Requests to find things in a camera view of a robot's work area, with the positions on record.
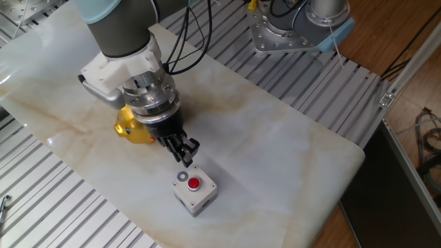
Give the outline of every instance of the metal hinge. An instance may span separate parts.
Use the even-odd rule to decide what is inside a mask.
[[[396,97],[397,96],[394,93],[386,92],[384,96],[381,98],[380,102],[378,103],[378,107],[381,107],[383,109],[389,108]]]

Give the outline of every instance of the white marble surface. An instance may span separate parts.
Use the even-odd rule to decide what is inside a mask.
[[[151,31],[167,57],[176,37]],[[205,57],[175,77],[185,130],[201,143],[195,164],[219,190],[192,218],[172,191],[183,166],[158,144],[119,138],[116,111],[76,79],[98,51],[68,2],[0,50],[0,104],[164,248],[314,241],[364,159],[359,147]]]

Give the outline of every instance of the white button box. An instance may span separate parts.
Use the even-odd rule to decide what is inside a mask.
[[[175,197],[193,217],[198,216],[218,195],[218,185],[198,165],[179,172],[172,185]]]

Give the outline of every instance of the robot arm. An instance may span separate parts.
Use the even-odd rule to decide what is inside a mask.
[[[176,161],[188,167],[199,143],[188,139],[183,130],[179,92],[163,68],[161,51],[148,28],[189,6],[193,0],[75,1],[101,49],[81,70],[80,82],[95,97],[117,110],[129,105],[134,117],[148,132],[173,153]],[[257,32],[259,38],[267,32],[273,36],[271,39],[281,40],[280,46],[282,42],[295,44],[290,42],[293,39],[290,34],[296,32],[295,37],[300,35],[326,52],[341,42],[355,25],[349,19],[346,0],[271,0],[262,6],[268,3],[271,11],[264,13],[263,24],[253,25],[263,29],[252,31]],[[336,28],[334,42],[331,27]]]
[[[148,132],[188,167],[199,143],[183,130],[179,92],[163,69],[161,51],[148,28],[189,1],[76,0],[76,4],[101,49],[81,70],[80,82],[110,107],[129,105]]]

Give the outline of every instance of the yellow object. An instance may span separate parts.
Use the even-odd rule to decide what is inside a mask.
[[[251,0],[248,4],[248,10],[255,10],[257,6],[257,0]]]
[[[155,138],[149,134],[144,124],[135,119],[129,105],[118,111],[115,131],[120,137],[124,137],[134,144],[152,144],[155,141]]]

